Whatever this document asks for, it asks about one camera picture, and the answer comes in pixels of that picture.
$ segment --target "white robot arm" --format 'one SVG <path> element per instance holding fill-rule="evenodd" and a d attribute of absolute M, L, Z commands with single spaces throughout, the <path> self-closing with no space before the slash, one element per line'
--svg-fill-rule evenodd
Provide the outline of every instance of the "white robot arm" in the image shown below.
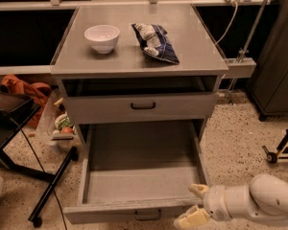
<path fill-rule="evenodd" d="M 260 174 L 250 185 L 212 186 L 193 184 L 190 191 L 203 199 L 203 208 L 194 206 L 175 220 L 178 229 L 216 221 L 248 219 L 273 226 L 288 225 L 288 184 L 277 177 Z"/>

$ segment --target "drawer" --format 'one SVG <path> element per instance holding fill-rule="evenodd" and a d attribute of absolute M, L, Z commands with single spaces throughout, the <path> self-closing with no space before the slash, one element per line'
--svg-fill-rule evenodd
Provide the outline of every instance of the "drawer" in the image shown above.
<path fill-rule="evenodd" d="M 78 204 L 71 223 L 175 218 L 201 200 L 192 183 L 209 185 L 191 121 L 91 126 Z"/>
<path fill-rule="evenodd" d="M 187 120 L 210 117 L 217 93 L 66 98 L 75 124 Z"/>

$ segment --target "black cable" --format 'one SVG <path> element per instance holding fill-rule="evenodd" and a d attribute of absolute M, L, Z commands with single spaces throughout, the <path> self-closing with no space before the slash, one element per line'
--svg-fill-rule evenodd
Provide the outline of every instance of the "black cable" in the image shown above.
<path fill-rule="evenodd" d="M 13 118 L 11 118 L 11 117 L 10 117 L 10 120 L 11 120 L 14 124 L 16 124 L 16 125 L 18 126 L 18 128 L 19 128 L 20 131 L 21 131 L 21 133 L 22 133 L 23 136 L 25 137 L 25 139 L 26 139 L 26 141 L 27 141 L 30 149 L 32 150 L 33 154 L 35 155 L 36 160 L 37 160 L 39 166 L 40 166 L 41 169 L 46 173 L 46 171 L 44 170 L 42 164 L 40 163 L 40 160 L 39 160 L 38 157 L 37 157 L 37 154 L 36 154 L 35 150 L 33 149 L 33 146 L 32 146 L 32 144 L 31 144 L 31 142 L 29 141 L 29 139 L 28 139 L 27 135 L 25 134 L 25 132 L 22 130 L 22 127 L 20 126 L 20 124 L 19 124 L 17 121 L 15 121 Z M 58 196 L 57 196 L 57 193 L 56 193 L 55 189 L 54 189 L 54 196 L 55 196 L 55 198 L 56 198 L 56 200 L 57 200 L 57 203 L 58 203 L 58 205 L 59 205 L 59 208 L 60 208 L 60 215 L 61 215 L 61 218 L 62 218 L 62 220 L 63 220 L 65 230 L 67 230 L 67 225 L 66 225 L 64 213 L 63 213 L 63 210 L 62 210 L 62 208 L 61 208 L 60 201 L 59 201 L 59 198 L 58 198 Z"/>

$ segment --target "gray countertop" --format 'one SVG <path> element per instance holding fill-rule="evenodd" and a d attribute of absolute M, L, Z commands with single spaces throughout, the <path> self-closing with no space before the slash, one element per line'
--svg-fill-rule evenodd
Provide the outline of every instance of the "gray countertop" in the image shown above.
<path fill-rule="evenodd" d="M 173 65 L 143 56 L 132 23 L 161 25 L 171 41 L 180 64 Z M 84 31 L 100 24 L 121 31 L 118 44 L 106 55 L 92 50 Z M 214 46 L 198 15 L 188 4 L 97 5 L 80 7 L 69 33 L 63 39 L 54 75 L 173 76 L 223 75 L 228 67 Z"/>

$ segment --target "speckled floor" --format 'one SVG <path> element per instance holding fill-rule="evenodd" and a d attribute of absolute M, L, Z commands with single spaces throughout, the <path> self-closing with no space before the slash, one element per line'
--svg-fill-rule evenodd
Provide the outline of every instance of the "speckled floor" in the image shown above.
<path fill-rule="evenodd" d="M 235 91 L 232 95 L 234 105 L 220 98 L 211 119 L 207 123 L 201 147 L 210 181 L 215 184 L 238 185 L 251 181 L 259 173 L 269 173 L 288 182 L 288 160 L 268 164 L 261 148 L 267 146 L 276 151 L 276 146 L 288 128 L 288 116 L 269 117 L 265 122 L 258 121 L 258 113 L 243 91 Z M 25 128 L 27 134 L 34 130 Z M 55 172 L 64 157 L 45 146 L 37 138 L 30 138 L 44 168 Z M 39 169 L 33 154 L 21 134 L 18 134 L 6 147 L 6 153 L 18 164 Z M 78 186 L 82 170 L 83 153 L 72 162 L 65 171 L 56 192 L 62 207 L 76 205 Z M 34 229 L 28 217 L 37 201 L 47 187 L 45 182 L 11 173 L 0 169 L 4 178 L 3 194 L 0 198 L 0 229 Z M 40 214 L 43 224 L 39 229 L 64 229 L 60 210 L 54 197 L 51 196 Z M 172 219 L 151 222 L 119 222 L 72 225 L 66 220 L 68 229 L 90 230 L 171 230 L 175 229 Z M 261 226 L 244 219 L 231 222 L 210 221 L 197 229 L 280 229 Z"/>

